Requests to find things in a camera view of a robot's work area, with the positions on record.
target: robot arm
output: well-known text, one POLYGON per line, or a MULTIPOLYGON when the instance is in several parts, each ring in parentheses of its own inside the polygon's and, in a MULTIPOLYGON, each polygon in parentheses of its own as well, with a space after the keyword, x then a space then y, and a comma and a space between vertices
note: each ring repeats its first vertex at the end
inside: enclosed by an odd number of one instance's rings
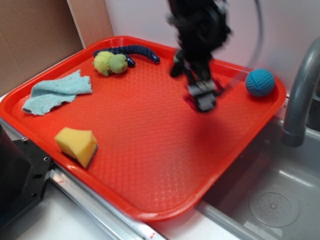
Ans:
POLYGON ((169 22, 179 32, 179 50, 171 76, 184 72, 188 78, 187 102, 204 113, 212 110, 216 96, 223 92, 212 79, 211 52, 223 45, 231 32, 226 24, 226 0, 223 7, 213 0, 168 0, 172 12, 169 22))

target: towel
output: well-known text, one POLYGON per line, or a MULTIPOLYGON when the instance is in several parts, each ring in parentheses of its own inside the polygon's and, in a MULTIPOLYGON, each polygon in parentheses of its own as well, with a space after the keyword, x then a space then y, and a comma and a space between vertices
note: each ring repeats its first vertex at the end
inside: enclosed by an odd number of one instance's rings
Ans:
POLYGON ((32 87, 31 96, 22 110, 29 114, 45 115, 63 102, 71 103, 78 94, 91 94, 89 76, 80 76, 80 70, 57 80, 44 80, 32 87))

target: blue knitted ball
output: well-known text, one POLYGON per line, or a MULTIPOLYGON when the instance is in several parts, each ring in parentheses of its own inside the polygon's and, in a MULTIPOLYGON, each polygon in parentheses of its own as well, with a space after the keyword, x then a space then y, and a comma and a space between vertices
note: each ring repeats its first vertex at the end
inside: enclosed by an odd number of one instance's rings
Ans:
POLYGON ((248 92, 256 97, 268 95, 276 85, 272 73, 262 68, 251 71, 244 83, 248 92))

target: cable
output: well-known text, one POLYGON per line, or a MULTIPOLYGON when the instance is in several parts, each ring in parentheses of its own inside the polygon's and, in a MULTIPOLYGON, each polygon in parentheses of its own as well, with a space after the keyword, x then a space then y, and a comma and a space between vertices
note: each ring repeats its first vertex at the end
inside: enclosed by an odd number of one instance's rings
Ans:
POLYGON ((229 92, 232 90, 238 83, 241 82, 241 80, 247 76, 248 72, 251 71, 255 63, 257 62, 259 55, 261 53, 263 40, 264 40, 264 24, 263 24, 263 18, 262 18, 262 11, 261 11, 261 5, 259 0, 254 0, 257 17, 258 17, 258 41, 255 46, 254 52, 252 54, 252 57, 248 64, 240 71, 238 72, 232 80, 228 83, 228 85, 225 87, 225 92, 229 92))

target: yellow sponge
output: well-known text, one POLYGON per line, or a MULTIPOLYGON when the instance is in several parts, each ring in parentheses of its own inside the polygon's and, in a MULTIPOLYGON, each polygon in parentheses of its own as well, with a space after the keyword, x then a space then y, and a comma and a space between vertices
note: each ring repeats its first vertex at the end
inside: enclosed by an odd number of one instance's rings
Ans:
POLYGON ((96 149, 97 139, 90 130, 65 127, 54 138, 61 151, 88 168, 96 149))

